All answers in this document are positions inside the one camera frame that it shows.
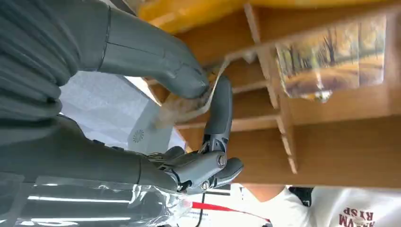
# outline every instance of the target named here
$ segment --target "wooden panel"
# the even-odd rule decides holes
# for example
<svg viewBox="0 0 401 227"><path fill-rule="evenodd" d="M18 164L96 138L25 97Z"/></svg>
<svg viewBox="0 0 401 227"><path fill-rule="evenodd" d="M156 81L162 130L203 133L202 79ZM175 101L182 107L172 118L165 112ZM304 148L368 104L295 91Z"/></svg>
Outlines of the wooden panel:
<svg viewBox="0 0 401 227"><path fill-rule="evenodd" d="M261 42L273 43L283 38L310 32L334 23L347 22L361 16L400 10L401 1L388 0L363 6L327 9L260 8Z"/></svg>
<svg viewBox="0 0 401 227"><path fill-rule="evenodd" d="M245 4L244 5L244 11L245 11L245 15L246 18L248 20L248 25L252 34L252 39L255 42L256 45L261 43L261 26L260 26L260 11L258 8L253 7L252 5ZM269 57L266 56L269 53L265 52L264 48L259 48L258 50L256 50L256 53L258 55L259 58L259 62L262 68L262 72L263 72L263 76L266 79L266 87L267 90L269 91L269 96L270 96L270 102L272 104L272 106L274 108L278 108L279 107L279 103L278 103L278 96L276 94L275 89L273 88L272 84L271 84L271 75L270 75L270 64L275 65L274 61L269 61Z"/></svg>
<svg viewBox="0 0 401 227"><path fill-rule="evenodd" d="M286 167L279 133L232 133L228 154L244 161L237 182L401 188L401 117L295 128L298 174Z"/></svg>
<svg viewBox="0 0 401 227"><path fill-rule="evenodd" d="M258 50L263 74L269 80L269 94L274 98L270 99L275 103L275 108L280 108L280 115L277 117L277 125L281 133L284 150L288 155L288 164L292 173L297 173L295 139L293 134L293 121L289 108L289 98L281 88L279 69L275 62L275 49L271 47Z"/></svg>
<svg viewBox="0 0 401 227"><path fill-rule="evenodd" d="M178 129L178 131L192 150L199 150L201 148L204 128Z"/></svg>
<svg viewBox="0 0 401 227"><path fill-rule="evenodd" d="M152 79L150 77L145 77L144 80L146 81L146 83L151 86L151 85L155 85L158 84L158 81L155 79Z"/></svg>
<svg viewBox="0 0 401 227"><path fill-rule="evenodd" d="M250 130L256 122L263 122L263 125L274 126L273 123L278 111L269 104L269 93L266 89L243 92L234 95L233 98L233 126L235 131ZM204 128L209 119L209 112L186 123L176 125L178 129Z"/></svg>
<svg viewBox="0 0 401 227"><path fill-rule="evenodd" d="M228 53L253 45L243 10L176 36L202 65L218 62Z"/></svg>
<svg viewBox="0 0 401 227"><path fill-rule="evenodd" d="M248 64L243 59L236 60L230 63L223 74L230 80L234 94L266 87L258 61Z"/></svg>
<svg viewBox="0 0 401 227"><path fill-rule="evenodd" d="M394 104L397 104L399 108L392 108ZM290 108L296 125L401 114L401 103L389 96L386 84L339 91L324 104L291 99Z"/></svg>
<svg viewBox="0 0 401 227"><path fill-rule="evenodd" d="M170 92L161 84L154 84L149 86L150 91L152 92L153 96L159 101L159 103L163 103Z"/></svg>

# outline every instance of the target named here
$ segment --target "gray robot arm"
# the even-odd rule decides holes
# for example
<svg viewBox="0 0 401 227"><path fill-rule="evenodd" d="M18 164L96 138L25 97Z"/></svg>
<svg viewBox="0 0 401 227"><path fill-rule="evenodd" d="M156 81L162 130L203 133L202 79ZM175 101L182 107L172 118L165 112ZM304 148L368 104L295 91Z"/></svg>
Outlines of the gray robot arm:
<svg viewBox="0 0 401 227"><path fill-rule="evenodd" d="M206 181L217 186L241 171L239 160L226 161L232 118L227 79L218 84L204 149L162 165L90 141L74 121L57 116L59 86L78 70L150 76L179 96L199 97L207 78L178 39L96 0L4 0L0 13L0 172L26 181L49 175L195 192ZM223 105L229 108L220 113Z"/></svg>

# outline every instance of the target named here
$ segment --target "screw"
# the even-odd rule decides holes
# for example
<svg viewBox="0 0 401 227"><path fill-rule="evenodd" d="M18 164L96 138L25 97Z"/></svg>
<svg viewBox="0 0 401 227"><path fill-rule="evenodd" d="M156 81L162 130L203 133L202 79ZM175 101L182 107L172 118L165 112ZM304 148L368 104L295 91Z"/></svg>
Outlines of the screw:
<svg viewBox="0 0 401 227"><path fill-rule="evenodd" d="M208 188L209 188L209 182L208 181L203 182L201 189L206 191Z"/></svg>
<svg viewBox="0 0 401 227"><path fill-rule="evenodd" d="M220 156L217 158L217 164L218 164L220 167L224 166L224 165L226 164L226 156L220 155Z"/></svg>

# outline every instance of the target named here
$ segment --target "tree painting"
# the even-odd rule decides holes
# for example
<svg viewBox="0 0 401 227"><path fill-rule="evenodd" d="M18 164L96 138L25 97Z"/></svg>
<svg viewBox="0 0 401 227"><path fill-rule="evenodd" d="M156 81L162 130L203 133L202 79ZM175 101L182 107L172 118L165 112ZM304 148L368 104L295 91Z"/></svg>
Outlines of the tree painting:
<svg viewBox="0 0 401 227"><path fill-rule="evenodd" d="M381 83L385 24L385 17L374 17L278 44L286 92L300 97Z"/></svg>

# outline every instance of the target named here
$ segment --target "yellow object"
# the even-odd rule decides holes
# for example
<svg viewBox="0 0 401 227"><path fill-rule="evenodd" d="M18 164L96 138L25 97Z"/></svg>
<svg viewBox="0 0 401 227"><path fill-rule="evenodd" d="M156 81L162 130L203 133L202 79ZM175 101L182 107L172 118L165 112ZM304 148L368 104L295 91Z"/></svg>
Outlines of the yellow object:
<svg viewBox="0 0 401 227"><path fill-rule="evenodd" d="M285 9L336 7L383 0L149 0L138 7L139 18L170 33L218 20L244 4Z"/></svg>

